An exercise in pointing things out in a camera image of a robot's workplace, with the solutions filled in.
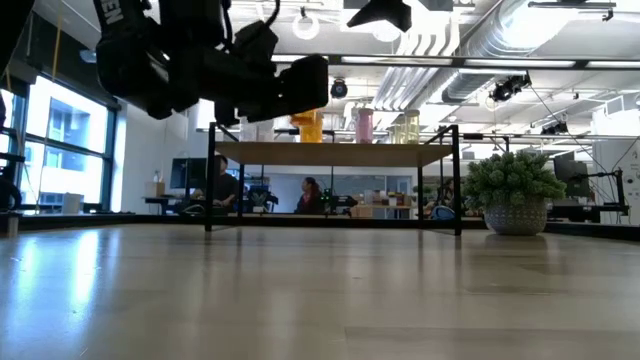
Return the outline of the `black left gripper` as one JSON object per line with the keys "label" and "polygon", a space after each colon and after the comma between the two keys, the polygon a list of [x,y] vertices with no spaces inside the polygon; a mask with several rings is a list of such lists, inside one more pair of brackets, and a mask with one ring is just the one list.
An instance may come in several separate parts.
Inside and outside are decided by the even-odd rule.
{"label": "black left gripper", "polygon": [[[265,101],[278,94],[280,82],[273,74],[256,72],[230,54],[205,47],[186,47],[171,57],[169,85],[180,105],[193,104],[201,98],[216,102],[217,124],[230,127],[240,123],[231,104]],[[299,112],[288,103],[262,104],[249,111],[247,120],[261,122]]]}

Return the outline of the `pink pill vial white cap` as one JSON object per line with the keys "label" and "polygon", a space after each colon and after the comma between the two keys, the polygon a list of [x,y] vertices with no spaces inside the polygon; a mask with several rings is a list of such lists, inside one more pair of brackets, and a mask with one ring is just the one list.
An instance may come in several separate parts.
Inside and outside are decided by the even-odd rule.
{"label": "pink pill vial white cap", "polygon": [[356,115],[356,142],[359,144],[371,144],[373,142],[373,113],[369,108],[360,108]]}

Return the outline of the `black monitor on arm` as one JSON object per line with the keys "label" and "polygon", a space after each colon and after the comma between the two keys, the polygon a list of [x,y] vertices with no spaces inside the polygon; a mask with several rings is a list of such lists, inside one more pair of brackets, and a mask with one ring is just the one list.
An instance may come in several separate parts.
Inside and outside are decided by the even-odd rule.
{"label": "black monitor on arm", "polygon": [[587,165],[575,161],[572,154],[565,154],[553,158],[556,178],[565,184],[567,197],[590,196]]}

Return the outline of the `person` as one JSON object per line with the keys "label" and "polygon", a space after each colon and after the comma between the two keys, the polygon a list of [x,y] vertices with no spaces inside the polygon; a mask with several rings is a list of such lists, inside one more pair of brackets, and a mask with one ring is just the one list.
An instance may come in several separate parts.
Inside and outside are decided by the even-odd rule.
{"label": "person", "polygon": [[297,203],[295,213],[303,215],[318,215],[323,212],[321,190],[313,177],[306,177],[302,182],[302,195]]}
{"label": "person", "polygon": [[228,159],[225,156],[217,154],[214,157],[214,165],[219,176],[214,184],[212,204],[214,207],[231,211],[237,200],[239,182],[234,176],[227,172]]}
{"label": "person", "polygon": [[455,192],[454,180],[448,179],[438,189],[438,197],[436,203],[441,206],[452,208],[454,206]]}

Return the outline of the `black computer monitor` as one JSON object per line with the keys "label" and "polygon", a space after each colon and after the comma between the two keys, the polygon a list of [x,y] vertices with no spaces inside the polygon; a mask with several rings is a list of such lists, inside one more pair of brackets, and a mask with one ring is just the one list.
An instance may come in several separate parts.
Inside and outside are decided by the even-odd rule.
{"label": "black computer monitor", "polygon": [[204,189],[206,187],[206,158],[174,158],[171,164],[171,189]]}

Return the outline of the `black machine green lights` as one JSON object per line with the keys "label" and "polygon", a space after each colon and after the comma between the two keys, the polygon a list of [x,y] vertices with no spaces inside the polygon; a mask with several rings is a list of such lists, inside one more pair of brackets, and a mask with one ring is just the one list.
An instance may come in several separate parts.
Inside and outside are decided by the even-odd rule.
{"label": "black machine green lights", "polygon": [[352,196],[336,195],[331,188],[323,190],[321,201],[326,215],[351,216],[351,209],[358,205]]}

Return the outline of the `white box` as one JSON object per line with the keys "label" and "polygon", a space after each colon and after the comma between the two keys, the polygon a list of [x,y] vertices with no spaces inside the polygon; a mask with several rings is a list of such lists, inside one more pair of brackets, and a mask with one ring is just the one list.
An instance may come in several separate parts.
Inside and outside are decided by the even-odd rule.
{"label": "white box", "polygon": [[84,196],[76,193],[64,193],[61,213],[67,215],[77,215],[83,209]]}

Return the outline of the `green succulent in grey pot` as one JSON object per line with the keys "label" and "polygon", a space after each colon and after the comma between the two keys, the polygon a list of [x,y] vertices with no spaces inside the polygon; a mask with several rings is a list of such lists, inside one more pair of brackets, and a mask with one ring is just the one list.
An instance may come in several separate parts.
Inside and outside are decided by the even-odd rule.
{"label": "green succulent in grey pot", "polygon": [[566,185],[541,154],[494,154],[468,165],[464,204],[499,235],[535,236],[547,223],[547,203],[562,199]]}

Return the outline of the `black desk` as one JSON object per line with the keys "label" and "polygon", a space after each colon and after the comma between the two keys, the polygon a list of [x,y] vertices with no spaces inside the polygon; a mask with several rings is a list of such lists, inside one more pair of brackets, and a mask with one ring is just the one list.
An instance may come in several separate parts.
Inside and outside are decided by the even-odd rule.
{"label": "black desk", "polygon": [[568,219],[570,222],[600,223],[602,212],[629,214],[628,205],[605,203],[604,205],[553,205],[547,212],[549,219]]}

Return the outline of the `wooden shelf black frame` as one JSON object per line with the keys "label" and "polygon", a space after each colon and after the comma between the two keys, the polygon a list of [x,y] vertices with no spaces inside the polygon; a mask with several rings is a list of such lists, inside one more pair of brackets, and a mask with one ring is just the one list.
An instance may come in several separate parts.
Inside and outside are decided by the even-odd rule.
{"label": "wooden shelf black frame", "polygon": [[309,166],[309,167],[395,167],[414,168],[418,176],[419,229],[427,227],[423,205],[423,169],[450,155],[453,161],[454,218],[444,222],[456,236],[462,234],[461,164],[459,127],[450,125],[423,144],[342,144],[342,143],[285,143],[240,142],[224,127],[209,124],[207,144],[207,184],[205,229],[214,224],[211,201],[218,173],[214,156],[220,154],[236,161],[241,169],[247,165]]}

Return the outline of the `black aluminium table frame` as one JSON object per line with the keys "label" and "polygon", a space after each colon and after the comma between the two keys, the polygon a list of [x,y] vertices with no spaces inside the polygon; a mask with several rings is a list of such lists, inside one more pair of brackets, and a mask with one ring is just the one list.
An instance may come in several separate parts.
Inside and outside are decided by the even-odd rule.
{"label": "black aluminium table frame", "polygon": [[[155,225],[201,225],[203,217],[135,215],[135,214],[84,214],[84,215],[31,215],[0,214],[0,236],[19,231],[57,230],[65,228],[88,228],[131,224]],[[241,218],[216,217],[215,226],[260,226],[260,227],[310,227],[347,229],[421,229],[452,230],[452,221],[436,220],[377,220],[333,217],[304,217],[287,215],[265,217],[249,214]],[[613,239],[640,243],[640,226],[603,225],[587,223],[549,222],[544,230],[548,233]]]}

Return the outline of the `window with dark frame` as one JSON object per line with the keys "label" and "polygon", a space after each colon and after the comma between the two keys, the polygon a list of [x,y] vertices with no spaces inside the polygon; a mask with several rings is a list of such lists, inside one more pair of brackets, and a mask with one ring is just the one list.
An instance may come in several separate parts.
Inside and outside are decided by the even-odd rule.
{"label": "window with dark frame", "polygon": [[92,211],[108,209],[117,112],[42,76],[3,83],[0,96],[0,152],[24,158],[13,177],[22,208],[58,212],[75,194]]}

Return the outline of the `silver ventilation duct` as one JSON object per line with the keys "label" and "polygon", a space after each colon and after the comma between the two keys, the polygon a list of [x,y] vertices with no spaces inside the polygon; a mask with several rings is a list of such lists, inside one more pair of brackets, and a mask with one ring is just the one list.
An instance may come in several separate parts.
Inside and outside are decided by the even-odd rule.
{"label": "silver ventilation duct", "polygon": [[[531,2],[553,0],[503,0],[479,28],[460,45],[460,57],[527,57],[554,38],[577,16],[575,9],[534,8]],[[423,86],[408,107],[427,102],[462,103],[493,77],[441,68]]]}

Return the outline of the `long ceiling light rail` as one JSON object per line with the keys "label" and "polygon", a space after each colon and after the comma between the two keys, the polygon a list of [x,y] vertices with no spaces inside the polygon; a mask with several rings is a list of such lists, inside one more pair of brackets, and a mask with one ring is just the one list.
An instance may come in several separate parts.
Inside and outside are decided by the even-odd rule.
{"label": "long ceiling light rail", "polygon": [[640,59],[559,59],[389,54],[321,54],[333,66],[512,69],[547,71],[640,71]]}

